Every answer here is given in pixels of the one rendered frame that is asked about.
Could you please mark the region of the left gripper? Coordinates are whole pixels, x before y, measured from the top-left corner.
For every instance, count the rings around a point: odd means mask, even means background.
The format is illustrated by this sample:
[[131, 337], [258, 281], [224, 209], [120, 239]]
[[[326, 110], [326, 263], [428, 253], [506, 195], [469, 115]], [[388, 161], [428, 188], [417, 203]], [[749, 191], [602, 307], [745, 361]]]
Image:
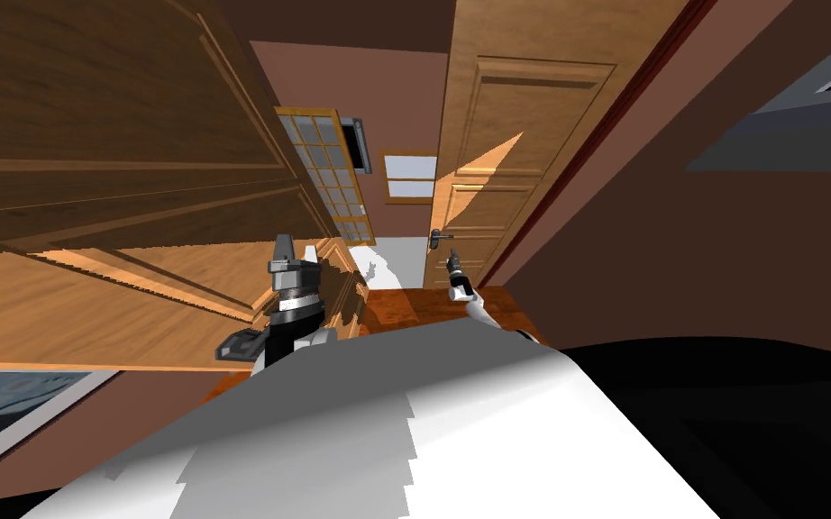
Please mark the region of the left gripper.
[[321, 285], [322, 265], [314, 245], [306, 245], [302, 259], [296, 259], [293, 237], [278, 234], [274, 259], [268, 262], [272, 289], [278, 292], [303, 289], [317, 292]]

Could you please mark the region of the glass-paned wooden door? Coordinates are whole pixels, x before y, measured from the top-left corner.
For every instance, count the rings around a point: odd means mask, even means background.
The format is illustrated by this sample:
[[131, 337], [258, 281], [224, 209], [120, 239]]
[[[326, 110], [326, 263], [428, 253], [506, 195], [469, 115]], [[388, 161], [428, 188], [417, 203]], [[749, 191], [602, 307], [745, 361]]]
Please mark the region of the glass-paned wooden door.
[[277, 106], [280, 122], [297, 151], [325, 209], [349, 246], [374, 246], [359, 186], [335, 109]]

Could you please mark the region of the small wooden-framed window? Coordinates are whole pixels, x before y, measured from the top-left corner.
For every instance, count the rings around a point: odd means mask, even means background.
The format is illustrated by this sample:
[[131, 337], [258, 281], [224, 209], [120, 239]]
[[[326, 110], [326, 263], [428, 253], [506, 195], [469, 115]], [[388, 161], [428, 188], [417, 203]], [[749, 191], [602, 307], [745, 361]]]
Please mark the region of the small wooden-framed window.
[[388, 205], [431, 205], [435, 194], [436, 150], [381, 150]]

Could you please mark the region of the light wooden panel door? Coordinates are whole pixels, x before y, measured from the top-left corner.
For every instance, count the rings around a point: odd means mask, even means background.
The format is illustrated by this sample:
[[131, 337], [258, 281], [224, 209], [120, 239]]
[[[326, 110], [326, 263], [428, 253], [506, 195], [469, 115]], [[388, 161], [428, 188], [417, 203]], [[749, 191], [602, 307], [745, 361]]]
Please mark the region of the light wooden panel door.
[[688, 0], [457, 0], [425, 287], [480, 282]]

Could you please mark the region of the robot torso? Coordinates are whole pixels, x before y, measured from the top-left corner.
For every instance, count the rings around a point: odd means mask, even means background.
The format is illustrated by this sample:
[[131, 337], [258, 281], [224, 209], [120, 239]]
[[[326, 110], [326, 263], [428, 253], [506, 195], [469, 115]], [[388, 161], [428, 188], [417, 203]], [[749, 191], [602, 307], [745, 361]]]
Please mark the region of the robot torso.
[[568, 356], [460, 319], [309, 345], [23, 519], [717, 519]]

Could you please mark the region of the large brown wooden door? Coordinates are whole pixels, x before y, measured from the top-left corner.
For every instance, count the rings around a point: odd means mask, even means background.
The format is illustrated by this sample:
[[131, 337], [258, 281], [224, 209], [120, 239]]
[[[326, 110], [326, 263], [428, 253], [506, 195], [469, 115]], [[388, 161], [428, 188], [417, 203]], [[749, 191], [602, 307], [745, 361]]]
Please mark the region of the large brown wooden door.
[[234, 0], [0, 0], [0, 369], [237, 369], [276, 236], [325, 322], [367, 288], [238, 36]]

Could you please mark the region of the white-framed window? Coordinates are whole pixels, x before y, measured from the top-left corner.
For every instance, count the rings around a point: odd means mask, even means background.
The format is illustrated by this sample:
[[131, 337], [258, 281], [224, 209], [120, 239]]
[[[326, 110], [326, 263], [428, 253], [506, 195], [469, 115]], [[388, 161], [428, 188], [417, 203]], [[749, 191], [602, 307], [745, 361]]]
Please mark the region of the white-framed window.
[[0, 369], [0, 458], [118, 374]]

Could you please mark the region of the grey-framed window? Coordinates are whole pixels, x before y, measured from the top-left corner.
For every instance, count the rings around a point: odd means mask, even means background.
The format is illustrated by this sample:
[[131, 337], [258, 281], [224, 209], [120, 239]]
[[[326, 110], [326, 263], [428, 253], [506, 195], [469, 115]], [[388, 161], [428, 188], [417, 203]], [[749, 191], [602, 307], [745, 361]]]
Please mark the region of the grey-framed window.
[[739, 120], [688, 170], [831, 172], [831, 54]]

